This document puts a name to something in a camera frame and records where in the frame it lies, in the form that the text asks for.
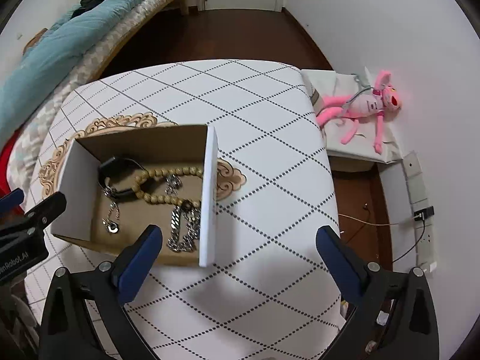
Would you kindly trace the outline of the white cardboard box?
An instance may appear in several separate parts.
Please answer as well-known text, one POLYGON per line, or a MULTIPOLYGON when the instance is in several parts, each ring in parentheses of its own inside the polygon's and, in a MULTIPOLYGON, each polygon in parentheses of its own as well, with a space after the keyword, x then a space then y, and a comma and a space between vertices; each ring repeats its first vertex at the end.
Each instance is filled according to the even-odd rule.
POLYGON ((216 248, 217 135, 204 124, 128 127, 74 139, 64 156, 57 189, 66 211, 50 226, 62 241, 118 255, 150 224, 161 229, 158 263, 209 267, 216 248), (98 185, 98 166, 131 158, 145 170, 115 181, 133 200, 115 202, 98 185))

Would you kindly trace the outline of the light blue duvet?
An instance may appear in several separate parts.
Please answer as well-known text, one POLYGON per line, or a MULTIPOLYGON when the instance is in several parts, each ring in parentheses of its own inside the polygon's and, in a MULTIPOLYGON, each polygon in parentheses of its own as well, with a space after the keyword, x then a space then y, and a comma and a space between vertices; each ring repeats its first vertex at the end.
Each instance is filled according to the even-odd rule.
POLYGON ((32 47, 1 87, 1 145, 46 100, 83 55, 143 0, 104 0, 64 16, 32 47))

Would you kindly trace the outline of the checked tablecloth with floral print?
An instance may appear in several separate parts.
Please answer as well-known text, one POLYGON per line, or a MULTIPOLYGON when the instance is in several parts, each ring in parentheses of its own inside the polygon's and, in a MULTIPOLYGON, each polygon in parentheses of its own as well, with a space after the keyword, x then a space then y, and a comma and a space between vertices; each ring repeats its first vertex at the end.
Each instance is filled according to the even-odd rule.
POLYGON ((298 68, 217 59, 102 78, 64 102, 41 147, 26 207, 43 197, 61 145, 108 121, 210 125, 220 174, 208 268, 151 269, 126 306, 161 359, 318 359, 342 324, 340 295, 317 253, 338 227, 335 189, 298 68))

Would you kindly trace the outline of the pink panther plush toy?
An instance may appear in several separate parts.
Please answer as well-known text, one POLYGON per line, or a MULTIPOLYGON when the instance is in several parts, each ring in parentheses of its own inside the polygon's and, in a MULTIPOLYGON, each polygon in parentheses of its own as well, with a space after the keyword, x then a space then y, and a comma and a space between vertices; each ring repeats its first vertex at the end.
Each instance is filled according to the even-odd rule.
POLYGON ((332 119, 350 119, 354 125, 341 143, 346 145, 354 135, 362 119, 372 116, 376 119, 373 149, 378 154, 383 153, 383 133, 386 114, 397 114, 402 108, 402 100, 391 82, 392 74, 381 70, 373 85, 363 86, 351 95, 323 96, 320 111, 316 115, 318 125, 323 128, 332 119))

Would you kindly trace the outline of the checked grey mattress sheet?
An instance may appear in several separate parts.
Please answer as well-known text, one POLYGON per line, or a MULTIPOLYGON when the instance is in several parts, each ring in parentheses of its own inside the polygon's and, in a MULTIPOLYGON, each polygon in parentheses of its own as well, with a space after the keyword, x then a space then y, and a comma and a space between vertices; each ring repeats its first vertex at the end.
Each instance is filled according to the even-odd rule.
POLYGON ((175 0, 143 0, 103 38, 91 47, 77 66, 55 88, 19 129, 7 165, 10 189, 28 191, 41 147, 64 102, 77 96, 76 90, 97 80, 125 43, 159 11, 175 0))

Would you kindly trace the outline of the red blanket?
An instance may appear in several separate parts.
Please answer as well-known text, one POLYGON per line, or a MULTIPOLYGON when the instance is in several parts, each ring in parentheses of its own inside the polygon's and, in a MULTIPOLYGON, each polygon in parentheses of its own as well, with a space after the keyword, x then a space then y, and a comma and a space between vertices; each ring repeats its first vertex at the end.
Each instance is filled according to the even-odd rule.
POLYGON ((13 146, 16 143, 18 136, 20 135, 20 130, 17 129, 14 134, 10 137, 7 143, 1 150, 0 155, 0 197, 3 197, 10 193, 11 189, 7 182, 7 165, 13 150, 13 146))

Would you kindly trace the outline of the white wall power strip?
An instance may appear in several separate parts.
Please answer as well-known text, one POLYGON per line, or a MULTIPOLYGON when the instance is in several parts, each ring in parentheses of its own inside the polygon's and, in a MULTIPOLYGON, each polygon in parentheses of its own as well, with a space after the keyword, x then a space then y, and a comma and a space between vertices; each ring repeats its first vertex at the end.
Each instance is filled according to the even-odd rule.
POLYGON ((415 234, 416 265, 425 273, 432 273, 437 268, 434 244, 434 222, 428 199, 427 188, 423 180, 422 168, 415 151, 408 153, 402 160, 408 199, 412 209, 415 234))

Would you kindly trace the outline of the black smart watch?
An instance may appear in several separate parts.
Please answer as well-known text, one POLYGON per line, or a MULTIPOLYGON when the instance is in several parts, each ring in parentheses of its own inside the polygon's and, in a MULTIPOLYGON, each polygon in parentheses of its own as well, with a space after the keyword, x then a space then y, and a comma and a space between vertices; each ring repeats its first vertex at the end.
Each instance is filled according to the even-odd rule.
POLYGON ((113 186, 115 181, 119 181, 123 176, 133 171, 145 168, 131 158, 112 157, 101 163, 97 168, 97 183, 101 187, 104 195, 115 202, 127 202, 136 197, 132 188, 117 189, 113 186))

